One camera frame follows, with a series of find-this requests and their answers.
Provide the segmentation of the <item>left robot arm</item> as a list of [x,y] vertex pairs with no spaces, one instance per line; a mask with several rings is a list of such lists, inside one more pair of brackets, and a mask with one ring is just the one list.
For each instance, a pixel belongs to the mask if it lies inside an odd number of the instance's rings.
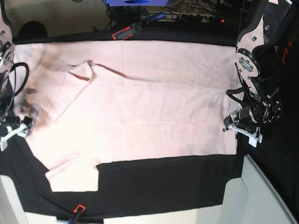
[[298,15],[297,0],[253,0],[240,26],[234,65],[241,87],[226,91],[239,106],[225,118],[223,131],[247,136],[253,147],[262,142],[261,127],[283,113],[277,53]]

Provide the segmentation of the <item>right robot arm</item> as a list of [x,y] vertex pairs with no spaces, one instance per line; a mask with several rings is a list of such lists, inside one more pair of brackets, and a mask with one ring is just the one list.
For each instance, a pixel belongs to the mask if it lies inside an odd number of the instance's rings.
[[[18,116],[8,116],[14,98],[23,90],[29,77],[29,67],[26,63],[14,63],[14,50],[11,23],[6,16],[5,4],[2,0],[0,2],[0,125],[7,129],[7,134],[0,137],[1,151],[7,148],[7,141],[10,138],[15,135],[26,138],[33,129],[32,118],[26,116],[20,120]],[[19,89],[13,89],[11,93],[6,94],[7,87],[10,86],[9,75],[11,72],[16,72],[19,66],[26,70],[24,81]]]

